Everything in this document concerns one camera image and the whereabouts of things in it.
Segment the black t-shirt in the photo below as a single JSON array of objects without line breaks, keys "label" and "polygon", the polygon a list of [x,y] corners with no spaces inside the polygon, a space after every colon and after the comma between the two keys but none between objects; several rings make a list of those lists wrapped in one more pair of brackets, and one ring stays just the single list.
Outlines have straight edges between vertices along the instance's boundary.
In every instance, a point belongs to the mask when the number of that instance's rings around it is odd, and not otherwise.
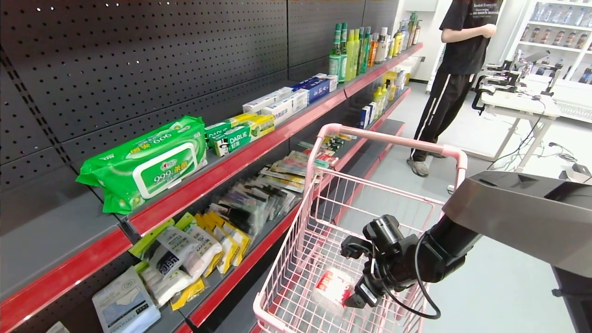
[{"label": "black t-shirt", "polygon": [[[452,0],[440,30],[462,30],[486,24],[495,24],[502,0]],[[478,73],[485,62],[485,51],[490,39],[473,37],[446,44],[440,71],[447,74],[469,75]]]}]

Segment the shopping cart handle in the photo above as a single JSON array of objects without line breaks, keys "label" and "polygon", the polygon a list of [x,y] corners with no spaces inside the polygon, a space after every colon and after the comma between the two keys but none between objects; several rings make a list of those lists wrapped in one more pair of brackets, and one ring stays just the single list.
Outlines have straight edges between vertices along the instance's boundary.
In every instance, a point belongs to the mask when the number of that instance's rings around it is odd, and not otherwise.
[{"label": "shopping cart handle", "polygon": [[310,153],[311,159],[308,160],[308,170],[312,170],[314,156],[317,155],[320,149],[323,138],[331,133],[341,133],[348,135],[355,135],[358,137],[365,137],[369,140],[382,141],[386,143],[392,143],[393,145],[406,146],[409,148],[419,149],[422,151],[439,153],[444,156],[453,157],[456,159],[456,181],[454,183],[455,188],[461,185],[465,179],[466,165],[468,158],[462,149],[449,146],[449,145],[438,145],[436,143],[419,141],[414,139],[408,139],[406,137],[388,135],[384,133],[373,132],[369,130],[356,129],[354,127],[343,126],[341,124],[326,124],[320,130],[317,135],[317,141],[313,147],[313,151]]}]

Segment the green wet wipes package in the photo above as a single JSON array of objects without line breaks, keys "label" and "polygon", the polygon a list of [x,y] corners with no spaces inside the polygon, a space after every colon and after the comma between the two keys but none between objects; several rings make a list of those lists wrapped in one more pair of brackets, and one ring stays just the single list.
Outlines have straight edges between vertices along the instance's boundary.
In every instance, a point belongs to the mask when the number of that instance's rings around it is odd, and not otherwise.
[{"label": "green wet wipes package", "polygon": [[88,159],[76,181],[104,188],[104,213],[130,213],[207,164],[204,123],[184,116]]}]

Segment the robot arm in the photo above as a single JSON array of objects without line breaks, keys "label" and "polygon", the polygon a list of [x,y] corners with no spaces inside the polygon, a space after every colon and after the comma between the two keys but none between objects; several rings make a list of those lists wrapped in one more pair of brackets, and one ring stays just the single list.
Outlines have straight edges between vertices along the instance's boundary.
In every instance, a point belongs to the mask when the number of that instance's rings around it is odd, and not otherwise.
[{"label": "robot arm", "polygon": [[395,217],[348,237],[342,255],[369,257],[346,306],[376,306],[390,290],[439,282],[465,262],[482,235],[563,270],[592,277],[592,186],[558,179],[484,171],[465,179],[444,215],[421,238],[403,237]]}]

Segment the sneaker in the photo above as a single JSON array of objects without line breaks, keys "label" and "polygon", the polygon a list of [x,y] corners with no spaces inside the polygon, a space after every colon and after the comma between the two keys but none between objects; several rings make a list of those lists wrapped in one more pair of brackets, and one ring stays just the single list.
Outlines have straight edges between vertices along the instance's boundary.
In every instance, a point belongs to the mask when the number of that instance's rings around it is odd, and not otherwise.
[{"label": "sneaker", "polygon": [[427,175],[430,174],[425,162],[414,161],[411,158],[408,158],[407,164],[409,164],[413,173],[420,177],[427,177]]},{"label": "sneaker", "polygon": [[438,153],[427,152],[427,154],[430,156],[434,156],[435,158],[446,158],[446,156],[444,156],[442,154],[438,154]]}]

